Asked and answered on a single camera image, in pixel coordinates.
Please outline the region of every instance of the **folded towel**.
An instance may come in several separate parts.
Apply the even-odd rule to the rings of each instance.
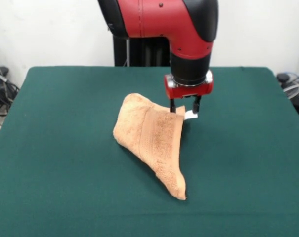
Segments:
[[[185,200],[185,180],[179,152],[185,107],[175,113],[140,94],[128,95],[120,108],[113,135],[146,163],[172,196]]]

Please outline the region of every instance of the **white wall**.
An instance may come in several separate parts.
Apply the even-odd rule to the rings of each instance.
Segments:
[[[219,0],[212,66],[299,73],[299,0]],[[0,64],[22,84],[41,65],[114,64],[97,0],[0,0]]]

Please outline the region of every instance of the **towel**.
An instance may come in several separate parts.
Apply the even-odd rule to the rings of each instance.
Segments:
[[[133,93],[125,97],[113,135],[121,146],[146,163],[169,193],[185,200],[179,153],[185,107],[170,109]]]

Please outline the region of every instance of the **red robot arm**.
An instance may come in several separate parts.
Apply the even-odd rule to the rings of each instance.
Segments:
[[[174,99],[210,93],[209,64],[217,33],[217,0],[98,0],[113,35],[121,38],[166,37],[171,75],[165,76],[171,111]]]

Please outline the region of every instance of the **green tablecloth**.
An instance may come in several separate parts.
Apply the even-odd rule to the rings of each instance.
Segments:
[[[213,68],[183,128],[185,202],[115,142],[127,94],[169,105],[168,72],[30,69],[0,133],[0,237],[299,236],[299,117],[270,70]]]

